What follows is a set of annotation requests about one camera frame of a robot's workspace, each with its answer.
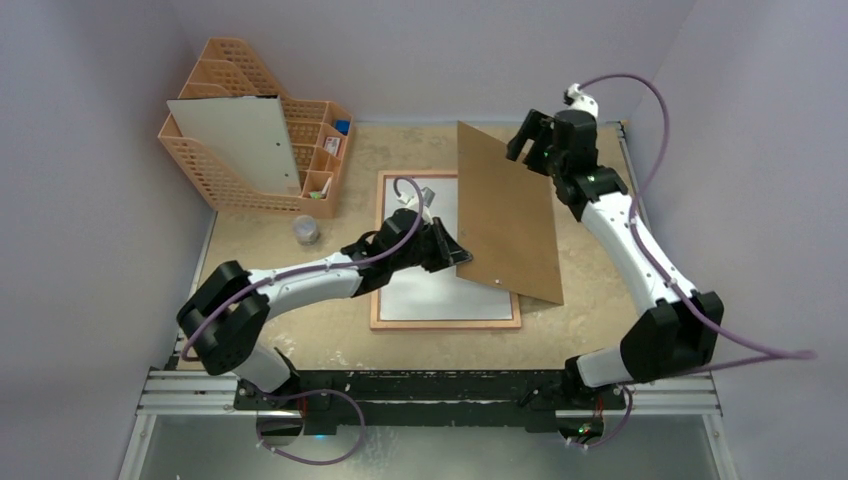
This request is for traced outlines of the blue mountain photo print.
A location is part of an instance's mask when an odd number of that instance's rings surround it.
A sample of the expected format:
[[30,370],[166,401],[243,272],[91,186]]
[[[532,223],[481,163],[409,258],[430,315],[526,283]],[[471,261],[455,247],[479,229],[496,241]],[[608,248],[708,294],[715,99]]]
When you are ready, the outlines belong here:
[[[421,189],[430,189],[429,205],[449,234],[459,240],[458,183],[454,176],[414,175]],[[429,273],[421,267],[392,275],[379,291],[378,318],[387,322],[511,320],[511,294],[457,276],[454,267]]]

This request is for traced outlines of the brown cardboard backing board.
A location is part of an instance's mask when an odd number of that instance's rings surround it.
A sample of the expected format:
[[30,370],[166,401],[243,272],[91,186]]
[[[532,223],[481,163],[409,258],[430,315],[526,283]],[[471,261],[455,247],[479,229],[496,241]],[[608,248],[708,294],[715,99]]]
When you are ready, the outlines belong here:
[[505,157],[504,142],[457,124],[458,242],[465,280],[564,303],[550,180]]

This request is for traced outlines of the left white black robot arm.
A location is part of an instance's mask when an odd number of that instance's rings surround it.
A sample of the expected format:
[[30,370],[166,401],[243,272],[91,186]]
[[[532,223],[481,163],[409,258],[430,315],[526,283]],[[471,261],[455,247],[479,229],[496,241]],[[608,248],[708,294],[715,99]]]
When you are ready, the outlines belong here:
[[272,270],[224,262],[177,314],[187,338],[181,357],[200,363],[211,376],[233,373],[272,408],[287,408],[297,399],[297,373],[285,354],[261,344],[268,321],[319,302],[377,291],[402,270],[436,273],[472,258],[440,218],[426,220],[399,208],[378,229],[321,260]]

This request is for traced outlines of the pink wooden photo frame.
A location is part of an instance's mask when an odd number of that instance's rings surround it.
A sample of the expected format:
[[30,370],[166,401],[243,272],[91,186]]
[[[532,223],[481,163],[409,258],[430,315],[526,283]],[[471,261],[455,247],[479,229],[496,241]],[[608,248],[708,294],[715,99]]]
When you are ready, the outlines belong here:
[[[377,207],[376,223],[381,224],[391,213],[400,206],[396,199],[394,180],[398,177],[409,177],[414,175],[423,176],[454,176],[457,173],[448,170],[384,170],[378,173],[377,180]],[[425,330],[503,330],[518,329],[522,326],[518,295],[512,292],[513,318],[511,320],[486,320],[486,321],[423,321],[423,322],[387,322],[378,318],[379,291],[369,295],[370,300],[370,328],[374,331],[425,331]]]

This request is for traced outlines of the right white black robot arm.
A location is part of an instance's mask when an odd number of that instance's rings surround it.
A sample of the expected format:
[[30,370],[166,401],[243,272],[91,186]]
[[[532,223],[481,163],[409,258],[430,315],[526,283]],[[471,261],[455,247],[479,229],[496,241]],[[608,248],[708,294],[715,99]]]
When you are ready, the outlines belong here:
[[568,359],[564,399],[584,407],[601,389],[694,372],[713,357],[724,305],[679,275],[647,234],[616,170],[598,162],[598,127],[585,111],[530,110],[506,156],[551,179],[558,200],[604,247],[640,317],[618,345]]

